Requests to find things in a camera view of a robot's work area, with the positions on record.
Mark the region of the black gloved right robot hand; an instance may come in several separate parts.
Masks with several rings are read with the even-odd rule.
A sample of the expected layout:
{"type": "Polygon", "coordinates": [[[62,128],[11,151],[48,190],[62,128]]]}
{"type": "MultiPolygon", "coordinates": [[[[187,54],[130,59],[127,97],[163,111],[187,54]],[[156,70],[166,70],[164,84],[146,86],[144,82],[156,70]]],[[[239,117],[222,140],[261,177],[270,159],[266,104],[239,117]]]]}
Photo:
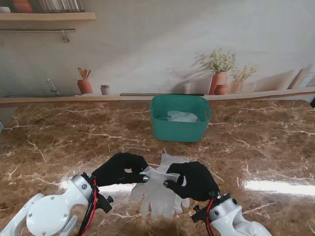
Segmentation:
{"type": "Polygon", "coordinates": [[[207,201],[219,195],[219,187],[210,171],[197,161],[173,163],[167,173],[180,175],[176,182],[166,180],[163,185],[182,199],[192,198],[196,201],[207,201]]]}

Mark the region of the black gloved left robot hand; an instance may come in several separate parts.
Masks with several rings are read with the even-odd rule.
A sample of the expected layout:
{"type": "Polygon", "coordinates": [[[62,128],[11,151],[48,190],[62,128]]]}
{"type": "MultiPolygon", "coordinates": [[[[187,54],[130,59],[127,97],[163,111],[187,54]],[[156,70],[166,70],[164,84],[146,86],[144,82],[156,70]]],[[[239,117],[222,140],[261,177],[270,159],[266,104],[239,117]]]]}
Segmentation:
{"type": "Polygon", "coordinates": [[[141,173],[147,167],[148,164],[143,156],[120,152],[96,169],[92,176],[96,178],[99,187],[113,184],[146,183],[149,177],[141,173]]]}

